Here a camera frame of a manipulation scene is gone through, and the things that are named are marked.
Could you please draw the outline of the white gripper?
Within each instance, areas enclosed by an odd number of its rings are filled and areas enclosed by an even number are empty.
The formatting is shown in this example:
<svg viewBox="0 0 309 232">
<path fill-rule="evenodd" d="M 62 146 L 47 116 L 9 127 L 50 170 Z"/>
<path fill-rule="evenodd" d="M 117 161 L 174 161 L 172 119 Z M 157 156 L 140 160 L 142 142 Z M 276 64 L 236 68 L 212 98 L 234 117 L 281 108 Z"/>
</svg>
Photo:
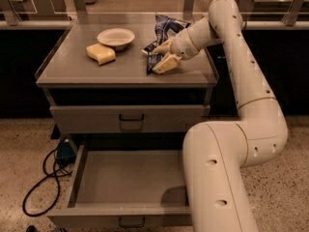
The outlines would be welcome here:
<svg viewBox="0 0 309 232">
<path fill-rule="evenodd" d="M 163 57 L 162 60 L 154 66 L 153 73 L 166 73 L 176 68 L 182 58 L 188 60 L 196 56 L 199 53 L 199 49 L 196 46 L 198 37 L 199 31 L 194 27 L 188 27 L 178 33 L 172 40 L 167 40 L 157 46 L 153 50 L 153 53 L 163 54 Z"/>
</svg>

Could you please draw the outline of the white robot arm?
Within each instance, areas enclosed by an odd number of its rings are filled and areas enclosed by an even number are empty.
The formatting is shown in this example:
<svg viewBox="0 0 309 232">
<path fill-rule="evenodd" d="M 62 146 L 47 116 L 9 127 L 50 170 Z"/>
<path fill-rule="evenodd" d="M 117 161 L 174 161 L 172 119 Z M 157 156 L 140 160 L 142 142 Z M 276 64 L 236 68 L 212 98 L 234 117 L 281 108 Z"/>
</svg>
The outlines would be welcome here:
<svg viewBox="0 0 309 232">
<path fill-rule="evenodd" d="M 166 73 L 208 45 L 221 43 L 239 119 L 199 123 L 183 141 L 183 171 L 194 232 L 258 232 L 240 175 L 243 167 L 273 160 L 288 127 L 242 33 L 235 0 L 213 0 L 208 15 L 164 42 L 154 73 Z"/>
</svg>

